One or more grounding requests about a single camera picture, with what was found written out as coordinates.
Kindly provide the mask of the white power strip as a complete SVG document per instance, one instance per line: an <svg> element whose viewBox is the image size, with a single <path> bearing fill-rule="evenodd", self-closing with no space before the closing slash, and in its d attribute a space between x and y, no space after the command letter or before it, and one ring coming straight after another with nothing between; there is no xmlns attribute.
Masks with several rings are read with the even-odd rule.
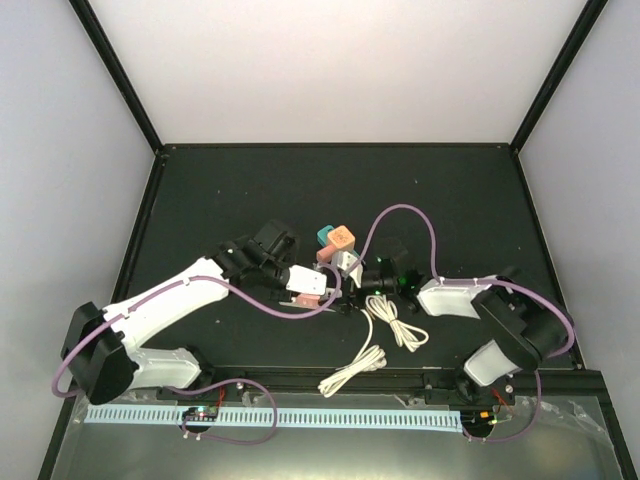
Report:
<svg viewBox="0 0 640 480"><path fill-rule="evenodd" d="M302 309L302 310L316 310L320 307L320 305L315 301L311 303L309 302L298 303L295 300L289 301L289 302L279 302L279 305L284 308Z"/></svg>

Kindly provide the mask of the pink cube plug adapter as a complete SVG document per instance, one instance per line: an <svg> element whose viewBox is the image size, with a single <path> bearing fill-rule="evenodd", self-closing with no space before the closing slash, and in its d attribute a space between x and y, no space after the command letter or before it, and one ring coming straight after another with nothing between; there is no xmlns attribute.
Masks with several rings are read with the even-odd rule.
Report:
<svg viewBox="0 0 640 480"><path fill-rule="evenodd" d="M303 303L303 302L317 302L318 304L320 304L320 300L321 297L318 295L310 295L310 294L299 294L297 295L293 300L295 300L298 303Z"/></svg>

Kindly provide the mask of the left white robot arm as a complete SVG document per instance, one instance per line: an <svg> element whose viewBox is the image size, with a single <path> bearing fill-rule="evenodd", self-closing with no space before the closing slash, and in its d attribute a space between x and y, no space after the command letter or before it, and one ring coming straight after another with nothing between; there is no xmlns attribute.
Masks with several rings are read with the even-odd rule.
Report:
<svg viewBox="0 0 640 480"><path fill-rule="evenodd" d="M193 399L214 388L213 372L186 347L148 349L152 337L196 310L219 302L231 286L285 287L291 279L298 236L271 220L256 234L219 243L210 254L161 284L125 301L98 308L88 302L73 313L61 358L93 405L131 389L173 387Z"/></svg>

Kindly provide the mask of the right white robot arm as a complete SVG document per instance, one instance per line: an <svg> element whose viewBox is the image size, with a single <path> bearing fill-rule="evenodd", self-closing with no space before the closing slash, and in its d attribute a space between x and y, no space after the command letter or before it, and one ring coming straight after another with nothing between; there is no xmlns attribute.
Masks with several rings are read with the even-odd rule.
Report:
<svg viewBox="0 0 640 480"><path fill-rule="evenodd" d="M454 379L457 396L467 403L479 402L508 375L537 370L575 342L568 312L537 292L517 268L480 278L429 278L415 268L402 244L366 266L356 265L348 252L335 254L332 263L351 278L344 290L349 302L361 302L368 313L391 325L399 323L391 295L430 317L480 322L486 340L467 356Z"/></svg>

